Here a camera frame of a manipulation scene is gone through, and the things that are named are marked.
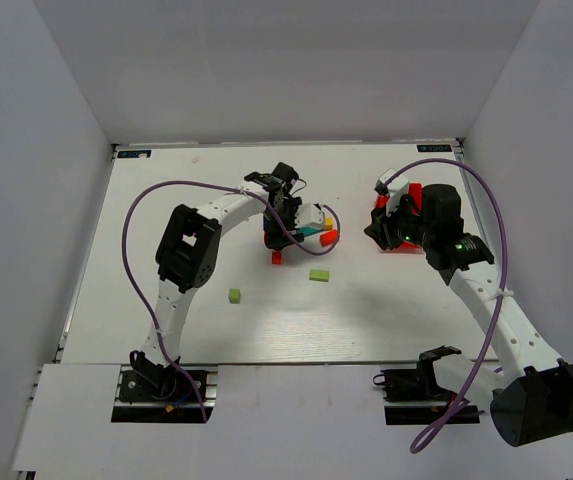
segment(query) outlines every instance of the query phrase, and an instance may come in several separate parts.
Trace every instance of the white panel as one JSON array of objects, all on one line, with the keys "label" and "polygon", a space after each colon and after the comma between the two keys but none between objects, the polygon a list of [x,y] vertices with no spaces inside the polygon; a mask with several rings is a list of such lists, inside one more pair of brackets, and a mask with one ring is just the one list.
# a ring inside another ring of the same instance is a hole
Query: white panel
[{"label": "white panel", "polygon": [[33,4],[0,1],[0,478],[55,354],[110,157]]},{"label": "white panel", "polygon": [[222,367],[207,425],[111,424],[118,366],[47,365],[15,461],[39,480],[573,478],[573,435],[513,448],[483,417],[387,426],[368,366]]},{"label": "white panel", "polygon": [[[541,3],[467,152],[499,197],[516,298],[573,362],[573,2]],[[480,205],[493,233],[491,210]]]},{"label": "white panel", "polygon": [[[304,201],[337,210],[341,242],[324,257],[288,247],[277,267],[263,245],[261,216],[226,234],[215,274],[191,306],[183,362],[414,361],[443,344],[476,356],[481,330],[424,255],[383,254],[363,233],[379,176],[424,156],[414,145],[229,146],[156,149],[150,159],[116,160],[63,361],[125,363],[146,338],[150,318],[126,279],[120,254],[124,216],[137,194],[170,179],[236,186],[246,174],[270,172],[280,161],[308,181]],[[464,192],[452,166],[423,166],[408,177],[450,183]],[[157,296],[154,255],[173,208],[199,206],[219,195],[170,187],[141,203],[129,253],[147,298]],[[467,229],[474,233],[465,196],[463,202]],[[307,245],[321,249],[317,238]],[[309,281],[311,268],[328,269],[330,282]],[[229,304],[229,288],[241,289],[241,304]]]},{"label": "white panel", "polygon": [[115,143],[465,135],[536,0],[36,0]]}]

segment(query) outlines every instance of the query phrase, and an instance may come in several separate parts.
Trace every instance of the cable tie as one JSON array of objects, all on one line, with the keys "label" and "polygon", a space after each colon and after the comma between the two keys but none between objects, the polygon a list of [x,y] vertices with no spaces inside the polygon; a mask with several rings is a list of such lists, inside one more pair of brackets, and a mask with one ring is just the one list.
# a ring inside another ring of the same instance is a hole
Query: cable tie
[{"label": "cable tie", "polygon": [[515,296],[515,292],[513,292],[512,290],[502,290],[501,288],[497,288],[497,290],[495,291],[495,293],[493,293],[492,295],[490,295],[488,298],[485,298],[484,300],[482,300],[481,305],[479,306],[480,308],[482,307],[482,305],[484,305],[485,303],[491,302],[493,300],[495,300],[497,297],[514,297]]},{"label": "cable tie", "polygon": [[248,195],[248,191],[246,190],[246,188],[243,185],[240,185],[237,190],[239,191],[240,195],[243,195],[246,198],[250,198],[250,195]]}]

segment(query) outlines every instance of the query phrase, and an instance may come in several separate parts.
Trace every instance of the green block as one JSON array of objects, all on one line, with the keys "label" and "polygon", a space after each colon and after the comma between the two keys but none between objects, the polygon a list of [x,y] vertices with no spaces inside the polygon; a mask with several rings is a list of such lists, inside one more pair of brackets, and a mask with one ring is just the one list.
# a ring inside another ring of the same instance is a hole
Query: green block
[{"label": "green block", "polygon": [[329,278],[330,272],[328,270],[315,270],[311,268],[310,274],[308,275],[308,279],[315,282],[327,282]]},{"label": "green block", "polygon": [[228,290],[228,301],[230,303],[239,303],[242,300],[242,292],[239,291],[239,288],[231,288]]}]

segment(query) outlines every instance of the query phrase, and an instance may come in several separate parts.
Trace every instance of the white table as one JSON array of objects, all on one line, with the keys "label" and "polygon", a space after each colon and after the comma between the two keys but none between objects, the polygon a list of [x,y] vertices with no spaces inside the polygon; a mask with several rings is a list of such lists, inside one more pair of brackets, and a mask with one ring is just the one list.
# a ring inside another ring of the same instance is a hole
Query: white table
[{"label": "white table", "polygon": [[387,426],[376,365],[219,368],[206,425],[110,423],[118,365],[46,365],[15,470],[38,480],[573,478],[573,435],[513,448],[492,421]]},{"label": "white table", "polygon": [[[120,234],[134,197],[153,183],[187,179],[237,186],[252,172],[285,162],[308,182],[304,201],[327,203],[340,215],[341,242],[328,256],[295,247],[271,264],[261,217],[229,232],[216,272],[195,297],[182,337],[182,362],[315,363],[414,361],[447,344],[473,358],[482,332],[423,254],[382,253],[366,237],[376,179],[390,167],[425,158],[415,145],[288,145],[156,148],[150,158],[116,159],[68,333],[62,363],[127,363],[141,347],[149,317],[130,287],[120,258]],[[411,181],[454,185],[466,230],[477,233],[459,169],[422,166]],[[173,208],[198,206],[219,195],[168,187],[135,213],[129,257],[146,296],[157,295],[154,254]],[[320,248],[317,239],[306,244]],[[329,283],[308,280],[311,268],[330,271]],[[228,289],[240,288],[231,305]],[[496,358],[489,353],[489,358]]]}]

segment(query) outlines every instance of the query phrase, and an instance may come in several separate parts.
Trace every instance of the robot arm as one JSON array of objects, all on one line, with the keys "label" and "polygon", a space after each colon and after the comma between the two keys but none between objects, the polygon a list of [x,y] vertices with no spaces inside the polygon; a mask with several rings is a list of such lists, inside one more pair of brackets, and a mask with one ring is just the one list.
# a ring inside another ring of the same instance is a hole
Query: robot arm
[{"label": "robot arm", "polygon": [[[186,205],[175,208],[155,255],[159,264],[155,316],[171,359],[179,361],[188,309],[197,290],[215,270],[222,236],[253,215],[264,213],[266,246],[281,250],[292,243],[256,196],[270,202],[296,240],[302,241],[323,230],[325,215],[319,205],[302,205],[300,198],[290,195],[298,179],[293,168],[279,163],[270,174],[254,172],[245,177],[239,190],[255,196],[229,193],[197,208]],[[153,324],[141,350],[131,352],[130,363],[152,389],[160,392],[169,376],[174,375],[159,349]]]},{"label": "robot arm", "polygon": [[[567,364],[530,323],[517,302],[500,292],[493,255],[477,236],[464,233],[461,198],[450,185],[422,190],[421,211],[408,195],[408,180],[386,172],[375,190],[388,196],[385,206],[371,212],[364,232],[380,246],[394,249],[403,242],[419,245],[428,263],[462,299],[485,333],[496,298],[504,301],[492,339],[503,375],[482,368],[467,397],[490,412],[504,440],[512,446],[573,431],[573,365]],[[418,380],[429,395],[459,391],[472,362],[453,347],[420,355]]]}]

